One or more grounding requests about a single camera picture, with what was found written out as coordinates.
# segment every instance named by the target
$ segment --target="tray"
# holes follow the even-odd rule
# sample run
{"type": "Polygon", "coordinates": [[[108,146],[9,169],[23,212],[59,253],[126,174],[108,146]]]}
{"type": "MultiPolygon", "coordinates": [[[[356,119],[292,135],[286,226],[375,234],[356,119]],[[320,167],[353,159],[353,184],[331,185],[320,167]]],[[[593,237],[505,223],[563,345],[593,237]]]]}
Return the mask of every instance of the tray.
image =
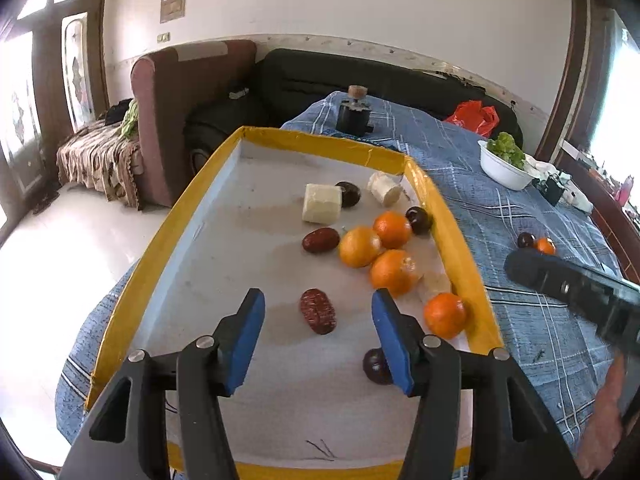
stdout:
{"type": "MultiPolygon", "coordinates": [[[[424,278],[397,300],[399,309],[423,324],[424,303],[454,282],[474,322],[453,344],[484,353],[501,346],[481,281],[478,290],[468,286],[479,276],[462,235],[410,158],[350,140],[242,128],[198,174],[136,267],[105,333],[89,405],[128,351],[182,349],[234,313],[254,286],[265,294],[264,326],[244,385],[220,402],[242,478],[353,477],[354,468],[364,478],[397,477],[418,399],[373,384],[362,371],[364,353],[380,346],[368,269],[346,267],[337,251],[313,255],[300,245],[318,227],[300,218],[305,184],[347,180],[364,190],[334,225],[345,232],[385,210],[365,191],[377,170],[396,175],[405,190],[393,209],[423,205],[435,218],[433,237],[412,237],[405,247],[424,278]],[[462,252],[449,249],[461,240],[462,252]],[[308,288],[332,300],[337,327],[329,335],[316,335],[298,309],[308,288]]],[[[167,401],[170,461],[180,468],[175,392],[167,401]]],[[[456,465],[468,460],[471,415],[463,393],[456,465]]]]}

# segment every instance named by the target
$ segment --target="white floor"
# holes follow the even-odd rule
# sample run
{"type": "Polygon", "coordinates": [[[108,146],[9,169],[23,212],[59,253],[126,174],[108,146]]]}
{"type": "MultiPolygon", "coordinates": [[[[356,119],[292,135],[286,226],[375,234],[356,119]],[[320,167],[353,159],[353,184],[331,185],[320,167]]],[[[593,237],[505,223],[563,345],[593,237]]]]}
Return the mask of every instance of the white floor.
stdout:
{"type": "Polygon", "coordinates": [[[27,456],[62,465],[54,396],[84,318],[137,260],[166,208],[135,211],[65,186],[0,248],[0,418],[27,456]]]}

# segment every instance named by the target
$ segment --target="pink object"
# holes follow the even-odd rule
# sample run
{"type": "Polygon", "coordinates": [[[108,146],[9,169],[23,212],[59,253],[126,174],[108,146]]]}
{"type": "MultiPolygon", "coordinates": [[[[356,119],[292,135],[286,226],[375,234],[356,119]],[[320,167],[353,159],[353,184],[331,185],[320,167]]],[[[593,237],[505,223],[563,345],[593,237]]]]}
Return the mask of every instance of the pink object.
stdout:
{"type": "Polygon", "coordinates": [[[622,186],[620,186],[620,190],[616,193],[616,201],[622,206],[624,207],[626,204],[626,201],[629,200],[629,197],[631,196],[631,190],[633,189],[634,186],[634,178],[629,175],[624,183],[622,184],[622,186]]]}

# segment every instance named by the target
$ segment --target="human hand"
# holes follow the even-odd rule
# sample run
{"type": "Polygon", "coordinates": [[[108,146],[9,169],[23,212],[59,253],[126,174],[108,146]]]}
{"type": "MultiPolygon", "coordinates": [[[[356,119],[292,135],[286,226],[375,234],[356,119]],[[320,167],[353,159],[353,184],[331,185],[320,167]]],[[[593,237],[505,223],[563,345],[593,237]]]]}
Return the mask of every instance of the human hand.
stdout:
{"type": "Polygon", "coordinates": [[[593,415],[578,444],[576,463],[583,478],[602,471],[613,459],[622,438],[618,399],[625,380],[625,359],[617,355],[609,367],[604,386],[596,394],[593,415]]]}

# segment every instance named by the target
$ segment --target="tangerine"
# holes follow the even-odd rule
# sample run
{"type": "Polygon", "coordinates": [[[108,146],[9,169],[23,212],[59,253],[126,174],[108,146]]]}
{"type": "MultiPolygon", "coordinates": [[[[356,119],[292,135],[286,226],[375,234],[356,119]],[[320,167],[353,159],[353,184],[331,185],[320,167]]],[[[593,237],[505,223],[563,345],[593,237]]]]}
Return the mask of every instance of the tangerine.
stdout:
{"type": "Polygon", "coordinates": [[[376,218],[373,230],[378,233],[385,249],[399,249],[413,233],[408,219],[395,211],[385,211],[376,218]]]}
{"type": "Polygon", "coordinates": [[[551,238],[539,238],[536,240],[536,249],[541,253],[556,254],[556,245],[551,238]]]}
{"type": "Polygon", "coordinates": [[[374,288],[386,288],[394,297],[402,296],[414,288],[420,276],[408,252],[391,249],[373,262],[369,279],[374,288]]]}
{"type": "Polygon", "coordinates": [[[380,238],[371,227],[359,226],[340,240],[338,252],[349,267],[368,266],[380,254],[380,238]]]}
{"type": "Polygon", "coordinates": [[[442,292],[424,306],[424,322],[436,336],[452,339],[465,329],[465,305],[455,294],[442,292]]]}

